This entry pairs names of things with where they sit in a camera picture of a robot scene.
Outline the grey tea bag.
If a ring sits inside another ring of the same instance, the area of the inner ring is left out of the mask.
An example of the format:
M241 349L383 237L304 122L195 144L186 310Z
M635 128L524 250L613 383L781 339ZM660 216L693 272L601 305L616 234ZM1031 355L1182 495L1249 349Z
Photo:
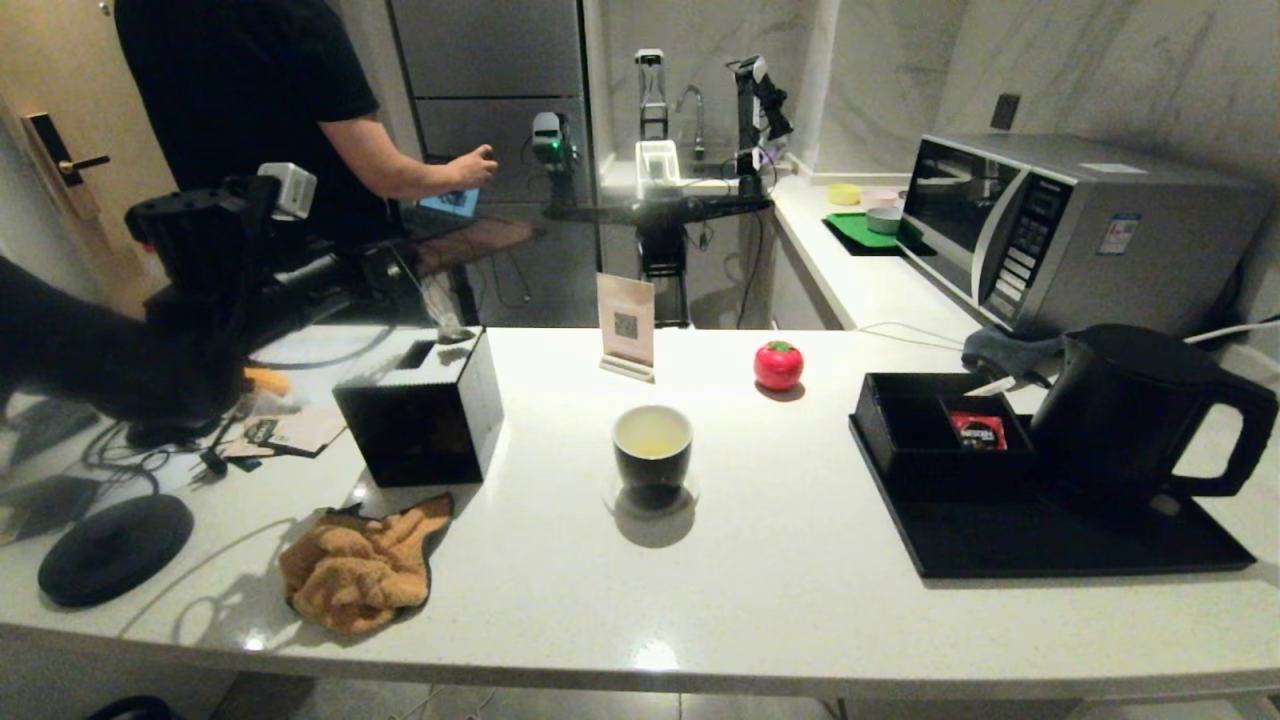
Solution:
M420 281L420 293L428 315L435 323L439 345L460 345L475 337L460 319L447 274L436 273Z

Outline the black electric kettle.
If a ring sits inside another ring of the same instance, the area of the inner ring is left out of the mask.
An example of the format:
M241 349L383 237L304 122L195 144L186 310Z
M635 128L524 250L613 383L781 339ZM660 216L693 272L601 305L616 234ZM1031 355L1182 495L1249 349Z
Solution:
M1062 336L1059 378L1030 421L1042 468L1083 495L1146 503L1156 495L1230 497L1249 480L1280 419L1280 396L1184 340L1098 324ZM1215 405L1242 430L1217 477L1174 471Z

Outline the open laptop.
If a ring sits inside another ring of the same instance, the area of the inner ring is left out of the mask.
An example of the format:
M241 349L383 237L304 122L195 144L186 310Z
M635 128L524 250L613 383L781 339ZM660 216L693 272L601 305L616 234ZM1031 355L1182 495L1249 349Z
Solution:
M456 190L420 199L416 208L431 215L468 222L475 218L480 193L480 188Z

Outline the brown paper packet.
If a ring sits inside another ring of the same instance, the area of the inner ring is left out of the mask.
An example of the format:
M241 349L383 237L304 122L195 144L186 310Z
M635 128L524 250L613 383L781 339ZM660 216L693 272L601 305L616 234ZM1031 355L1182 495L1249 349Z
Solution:
M334 407L303 407L292 414L251 416L221 452L223 457L316 457L346 430Z

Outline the black tissue box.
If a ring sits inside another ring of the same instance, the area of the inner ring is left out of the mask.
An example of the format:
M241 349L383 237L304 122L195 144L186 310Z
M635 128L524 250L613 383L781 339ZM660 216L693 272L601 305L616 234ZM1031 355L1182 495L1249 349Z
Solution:
M447 345L434 329L396 331L332 393L380 487L485 479L506 411L490 336Z

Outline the person in black shirt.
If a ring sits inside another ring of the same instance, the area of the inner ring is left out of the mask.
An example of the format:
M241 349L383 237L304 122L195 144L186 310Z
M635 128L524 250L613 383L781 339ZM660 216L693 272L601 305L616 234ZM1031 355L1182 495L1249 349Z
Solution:
M497 173L488 145L429 165L393 143L326 0L115 0L115 26L179 190L294 164L317 182L308 217L285 223L305 240L389 240L401 232L392 202Z

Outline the orange fluffy cloth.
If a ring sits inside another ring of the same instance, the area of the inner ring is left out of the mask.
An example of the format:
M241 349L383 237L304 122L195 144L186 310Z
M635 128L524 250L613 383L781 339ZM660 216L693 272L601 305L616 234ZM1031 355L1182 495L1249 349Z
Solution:
M428 602L428 546L451 524L454 500L436 495L383 518L360 509L325 511L278 560L287 603L344 635L375 632Z

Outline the chrome kitchen faucet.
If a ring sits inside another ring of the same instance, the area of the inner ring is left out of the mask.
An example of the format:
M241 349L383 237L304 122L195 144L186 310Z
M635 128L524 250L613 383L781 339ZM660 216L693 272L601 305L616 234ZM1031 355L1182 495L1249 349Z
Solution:
M681 92L675 110L685 119L681 140L687 156L694 163L707 159L705 105L703 91L690 83Z

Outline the round black kettle base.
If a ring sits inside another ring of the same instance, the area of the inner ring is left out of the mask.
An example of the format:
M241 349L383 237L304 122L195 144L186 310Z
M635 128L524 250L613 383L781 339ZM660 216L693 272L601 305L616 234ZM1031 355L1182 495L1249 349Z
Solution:
M58 606L92 607L160 573L186 546L195 515L179 498L150 495L77 523L40 565L41 592Z

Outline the dark flat device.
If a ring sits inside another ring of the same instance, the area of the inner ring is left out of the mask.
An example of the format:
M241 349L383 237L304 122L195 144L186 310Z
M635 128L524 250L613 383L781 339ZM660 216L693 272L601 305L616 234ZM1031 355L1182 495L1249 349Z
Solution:
M96 479L55 475L0 492L0 547L78 523L100 489Z

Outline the red tomato-shaped timer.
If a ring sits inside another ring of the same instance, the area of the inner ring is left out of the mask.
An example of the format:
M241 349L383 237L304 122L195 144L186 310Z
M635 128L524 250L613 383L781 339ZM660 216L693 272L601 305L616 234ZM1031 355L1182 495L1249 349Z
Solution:
M803 352L795 345L780 340L765 342L753 359L756 384L774 392L790 391L797 386L804 368Z

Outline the round black base part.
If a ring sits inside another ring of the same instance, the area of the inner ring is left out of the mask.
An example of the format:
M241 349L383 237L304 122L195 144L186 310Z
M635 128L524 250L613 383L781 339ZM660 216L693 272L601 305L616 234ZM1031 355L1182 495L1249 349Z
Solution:
M156 696L134 694L96 708L84 720L182 720L182 717L166 701Z

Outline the red coffee sachet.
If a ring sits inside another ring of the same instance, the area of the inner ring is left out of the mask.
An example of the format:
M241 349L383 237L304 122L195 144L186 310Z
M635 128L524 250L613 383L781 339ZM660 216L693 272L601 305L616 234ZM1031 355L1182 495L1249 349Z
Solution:
M993 414L948 410L948 421L963 448L1005 451L1009 448L1004 419Z

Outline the black serving tray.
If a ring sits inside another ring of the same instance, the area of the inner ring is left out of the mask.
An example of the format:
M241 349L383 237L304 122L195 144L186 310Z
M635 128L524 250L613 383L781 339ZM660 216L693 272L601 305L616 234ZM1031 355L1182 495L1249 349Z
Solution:
M1190 498L1162 514L1092 507L1055 489L1007 498L910 498L890 488L859 420L855 439L923 579L1004 580L1240 571L1256 556Z

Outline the silver microwave oven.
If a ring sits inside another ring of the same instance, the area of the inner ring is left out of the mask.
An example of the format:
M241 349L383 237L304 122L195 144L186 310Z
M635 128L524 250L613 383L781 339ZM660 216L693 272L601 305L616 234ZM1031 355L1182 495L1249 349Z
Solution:
M896 241L978 320L1043 340L1194 334L1272 206L1267 186L1074 135L924 135Z

